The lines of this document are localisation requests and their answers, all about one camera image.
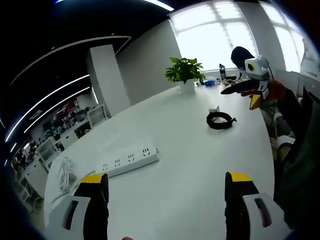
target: window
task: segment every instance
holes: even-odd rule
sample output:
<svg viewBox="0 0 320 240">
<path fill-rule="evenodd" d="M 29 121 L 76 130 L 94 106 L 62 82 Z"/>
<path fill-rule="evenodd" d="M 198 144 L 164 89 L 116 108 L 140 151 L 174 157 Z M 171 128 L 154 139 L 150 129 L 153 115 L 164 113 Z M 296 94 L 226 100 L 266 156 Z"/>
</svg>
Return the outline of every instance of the window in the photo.
<svg viewBox="0 0 320 240">
<path fill-rule="evenodd" d="M 299 73 L 305 48 L 298 27 L 272 4 L 260 2 L 278 37 L 287 71 Z"/>
<path fill-rule="evenodd" d="M 204 71 L 216 71 L 219 64 L 236 68 L 231 61 L 236 46 L 258 55 L 248 23 L 233 1 L 207 1 L 169 16 L 182 57 L 197 58 Z"/>
</svg>

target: person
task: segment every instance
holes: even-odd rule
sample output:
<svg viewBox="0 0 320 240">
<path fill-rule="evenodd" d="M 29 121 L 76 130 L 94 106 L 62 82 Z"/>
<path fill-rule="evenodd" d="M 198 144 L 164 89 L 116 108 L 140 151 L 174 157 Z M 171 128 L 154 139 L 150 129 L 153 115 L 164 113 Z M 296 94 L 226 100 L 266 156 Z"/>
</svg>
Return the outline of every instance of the person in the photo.
<svg viewBox="0 0 320 240">
<path fill-rule="evenodd" d="M 257 94 L 254 89 L 241 93 L 243 97 L 253 94 Z M 280 113 L 296 136 L 284 164 L 275 165 L 274 200 L 283 209 L 289 227 L 297 229 L 312 221 L 312 208 L 317 205 L 320 101 L 304 89 L 300 105 L 291 90 L 273 79 L 269 81 L 267 99 L 277 101 Z"/>
</svg>

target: office room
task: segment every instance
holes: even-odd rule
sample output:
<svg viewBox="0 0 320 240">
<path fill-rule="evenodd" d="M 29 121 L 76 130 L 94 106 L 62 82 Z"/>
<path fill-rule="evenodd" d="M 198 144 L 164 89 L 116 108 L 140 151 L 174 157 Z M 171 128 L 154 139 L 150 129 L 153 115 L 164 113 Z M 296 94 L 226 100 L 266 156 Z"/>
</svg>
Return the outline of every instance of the office room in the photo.
<svg viewBox="0 0 320 240">
<path fill-rule="evenodd" d="M 6 3 L 4 238 L 306 234 L 319 17 L 288 2 Z"/>
</svg>

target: power strip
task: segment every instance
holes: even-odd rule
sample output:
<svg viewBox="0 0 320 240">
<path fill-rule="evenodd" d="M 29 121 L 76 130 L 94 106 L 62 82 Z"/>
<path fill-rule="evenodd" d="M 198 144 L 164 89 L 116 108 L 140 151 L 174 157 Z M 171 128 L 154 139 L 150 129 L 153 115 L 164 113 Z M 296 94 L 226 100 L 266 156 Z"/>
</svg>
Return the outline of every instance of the power strip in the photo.
<svg viewBox="0 0 320 240">
<path fill-rule="evenodd" d="M 95 174 L 107 173 L 110 178 L 156 161 L 159 161 L 157 149 L 151 141 L 146 141 L 113 154 L 102 153 L 96 163 Z"/>
</svg>

